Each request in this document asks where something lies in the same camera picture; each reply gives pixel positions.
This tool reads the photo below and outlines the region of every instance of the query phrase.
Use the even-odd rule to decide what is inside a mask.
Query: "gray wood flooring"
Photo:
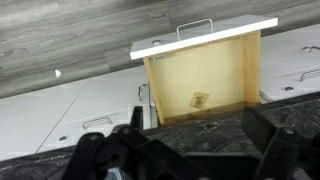
[[[0,98],[114,72],[133,41],[201,18],[280,17],[264,35],[320,23],[317,0],[2,0]],[[62,72],[59,79],[54,71]]]

